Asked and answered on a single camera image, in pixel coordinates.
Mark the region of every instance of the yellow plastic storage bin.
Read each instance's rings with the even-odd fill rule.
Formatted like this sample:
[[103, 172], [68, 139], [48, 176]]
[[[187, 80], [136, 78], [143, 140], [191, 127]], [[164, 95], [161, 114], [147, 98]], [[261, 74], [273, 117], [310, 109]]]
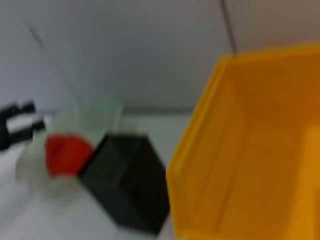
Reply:
[[320, 45], [221, 59], [167, 183], [181, 239], [320, 240]]

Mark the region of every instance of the red object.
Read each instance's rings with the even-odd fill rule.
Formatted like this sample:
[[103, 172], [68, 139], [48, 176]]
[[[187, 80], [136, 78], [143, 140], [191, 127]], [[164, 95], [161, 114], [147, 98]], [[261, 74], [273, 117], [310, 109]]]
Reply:
[[46, 167], [54, 177], [76, 176], [94, 152], [85, 139], [72, 134], [50, 135], [44, 148]]

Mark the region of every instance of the white table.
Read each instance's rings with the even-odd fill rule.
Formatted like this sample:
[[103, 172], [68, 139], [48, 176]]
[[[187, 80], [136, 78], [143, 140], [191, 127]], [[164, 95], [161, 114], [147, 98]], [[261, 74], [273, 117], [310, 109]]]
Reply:
[[[167, 165], [190, 115], [127, 115], [124, 128], [145, 132]], [[29, 118], [17, 124], [30, 122]], [[156, 237], [119, 228], [90, 194], [44, 197], [15, 182], [15, 163], [23, 144], [0, 155], [0, 238], [4, 240], [149, 240]], [[172, 240], [170, 216], [158, 240]]]

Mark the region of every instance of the white surface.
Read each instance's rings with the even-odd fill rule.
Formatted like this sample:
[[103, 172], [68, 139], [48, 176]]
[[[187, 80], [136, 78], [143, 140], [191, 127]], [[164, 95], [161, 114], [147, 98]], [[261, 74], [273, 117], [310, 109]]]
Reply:
[[217, 0], [15, 1], [82, 100], [191, 110], [230, 51]]
[[[146, 132], [160, 157], [167, 163], [188, 124], [189, 115], [131, 115], [123, 118], [122, 124], [128, 129], [137, 129]], [[0, 156], [1, 176], [14, 175], [15, 160], [18, 158], [22, 146], [17, 146]], [[55, 194], [52, 196], [30, 195], [25, 191], [25, 186], [17, 185], [12, 180], [0, 182], [0, 213], [2, 210], [3, 192], [1, 184], [12, 185], [6, 192], [7, 196], [20, 194], [24, 205], [21, 210], [10, 212], [8, 227], [0, 232], [0, 237], [5, 240], [144, 240], [154, 239], [139, 232], [118, 228], [106, 213], [96, 204], [93, 198], [82, 188], [69, 195]], [[14, 209], [16, 203], [8, 209]], [[168, 218], [159, 240], [172, 240], [173, 227]]]
[[48, 110], [75, 103], [12, 0], [1, 1], [0, 33], [0, 106], [34, 99], [38, 109]]
[[320, 40], [318, 0], [226, 0], [240, 51]]

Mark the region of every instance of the black box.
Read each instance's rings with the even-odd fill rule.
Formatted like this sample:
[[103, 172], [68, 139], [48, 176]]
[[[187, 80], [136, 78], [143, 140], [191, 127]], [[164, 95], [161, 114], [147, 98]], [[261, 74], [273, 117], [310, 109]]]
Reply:
[[170, 210], [166, 172], [147, 137], [105, 136], [78, 178], [119, 225], [161, 230]]

